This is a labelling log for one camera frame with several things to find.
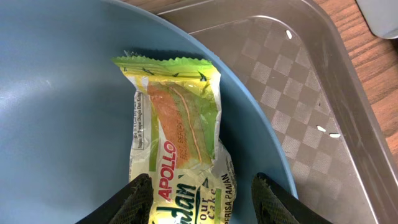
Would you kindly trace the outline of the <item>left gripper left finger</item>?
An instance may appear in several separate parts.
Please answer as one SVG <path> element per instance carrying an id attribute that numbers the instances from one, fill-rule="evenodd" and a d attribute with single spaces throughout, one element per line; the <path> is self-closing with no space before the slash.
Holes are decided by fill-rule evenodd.
<path id="1" fill-rule="evenodd" d="M 139 174 L 104 204 L 82 218 L 77 224 L 148 224 L 154 200 L 152 179 Z"/>

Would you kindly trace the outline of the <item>yellow green snack wrapper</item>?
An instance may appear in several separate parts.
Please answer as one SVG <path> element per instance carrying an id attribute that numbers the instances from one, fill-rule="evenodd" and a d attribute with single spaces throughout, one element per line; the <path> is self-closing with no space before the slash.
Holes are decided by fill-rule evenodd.
<path id="1" fill-rule="evenodd" d="M 148 174 L 149 223 L 228 223 L 236 176 L 219 139 L 219 71 L 205 59 L 114 58 L 134 85 L 129 176 Z"/>

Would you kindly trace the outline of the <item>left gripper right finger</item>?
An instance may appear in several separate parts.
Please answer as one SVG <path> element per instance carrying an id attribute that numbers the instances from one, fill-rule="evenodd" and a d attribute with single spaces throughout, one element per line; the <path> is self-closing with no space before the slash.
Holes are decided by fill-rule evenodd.
<path id="1" fill-rule="evenodd" d="M 331 224 L 262 172 L 252 180 L 251 195 L 258 224 Z"/>

